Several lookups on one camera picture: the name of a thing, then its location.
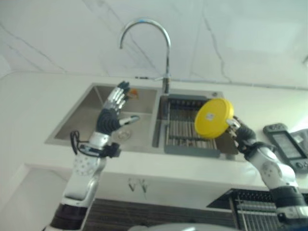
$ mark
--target metal rack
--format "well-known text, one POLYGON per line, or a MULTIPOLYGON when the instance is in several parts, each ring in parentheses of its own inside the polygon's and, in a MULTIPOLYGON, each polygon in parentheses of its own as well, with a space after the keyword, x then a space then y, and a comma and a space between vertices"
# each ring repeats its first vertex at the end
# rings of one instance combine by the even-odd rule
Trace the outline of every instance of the metal rack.
MULTIPOLYGON (((308 194, 303 194, 308 203, 308 194)), ((268 191, 230 189, 207 207, 230 209, 234 225, 242 231, 285 230, 278 221, 276 206, 268 191)))
POLYGON ((239 227, 243 231, 276 231, 283 228, 274 203, 235 199, 239 227))
POLYGON ((194 129, 194 119, 205 101, 172 99, 168 102, 166 145, 217 149, 215 140, 202 138, 194 129))

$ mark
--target sink drain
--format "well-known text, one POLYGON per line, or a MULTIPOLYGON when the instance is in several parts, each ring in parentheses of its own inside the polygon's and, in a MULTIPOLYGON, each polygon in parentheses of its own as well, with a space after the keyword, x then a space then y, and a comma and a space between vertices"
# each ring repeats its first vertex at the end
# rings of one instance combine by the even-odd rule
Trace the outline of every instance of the sink drain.
POLYGON ((127 141, 131 137, 130 129, 123 129, 116 133, 116 139, 118 141, 127 141))

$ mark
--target sink basin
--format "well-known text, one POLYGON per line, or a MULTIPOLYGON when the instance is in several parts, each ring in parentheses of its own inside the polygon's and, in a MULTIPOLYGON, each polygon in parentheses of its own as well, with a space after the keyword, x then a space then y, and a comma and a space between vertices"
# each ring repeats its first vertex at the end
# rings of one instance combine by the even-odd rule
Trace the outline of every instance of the sink basin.
MULTIPOLYGON (((90 138, 97 117, 114 86, 91 86, 46 143, 70 145, 70 132, 78 130, 80 140, 90 138)), ((178 154, 219 158, 221 152, 236 154, 228 135, 205 140, 193 128, 197 111, 209 99, 223 97, 221 92, 174 90, 162 96, 161 89, 138 88, 138 98, 130 99, 121 110, 120 118, 138 115, 140 120, 123 126, 112 134, 112 141, 123 151, 156 154, 178 154)))
MULTIPOLYGON (((92 86, 48 138, 47 143, 70 145, 70 132, 73 130, 80 132, 80 140, 88 140, 95 129, 103 103, 113 88, 114 86, 92 86)), ((119 143, 121 149, 126 151, 144 149, 147 146, 151 147, 152 144, 152 136, 145 128, 149 128, 152 124, 158 90, 137 89, 137 91, 138 98, 130 99, 123 106, 119 118, 138 115, 140 120, 112 134, 112 141, 119 143)))

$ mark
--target yellow lid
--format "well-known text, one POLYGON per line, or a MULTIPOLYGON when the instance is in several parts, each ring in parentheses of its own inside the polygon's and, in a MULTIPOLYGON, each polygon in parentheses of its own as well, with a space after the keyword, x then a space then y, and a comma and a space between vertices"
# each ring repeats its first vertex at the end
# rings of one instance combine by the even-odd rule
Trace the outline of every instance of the yellow lid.
POLYGON ((194 121, 196 132, 206 139, 220 136, 228 128, 227 119, 233 118, 234 108, 226 99, 212 99, 198 111, 194 121))

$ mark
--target small orange object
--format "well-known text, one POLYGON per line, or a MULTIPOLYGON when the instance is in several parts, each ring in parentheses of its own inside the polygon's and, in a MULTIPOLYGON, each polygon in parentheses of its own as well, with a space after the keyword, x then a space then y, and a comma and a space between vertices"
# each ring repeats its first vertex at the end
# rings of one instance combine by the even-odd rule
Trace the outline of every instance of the small orange object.
POLYGON ((137 91, 137 89, 135 89, 135 88, 130 89, 130 91, 127 93, 127 96, 128 96, 130 99, 138 99, 139 96, 138 96, 138 91, 137 91))

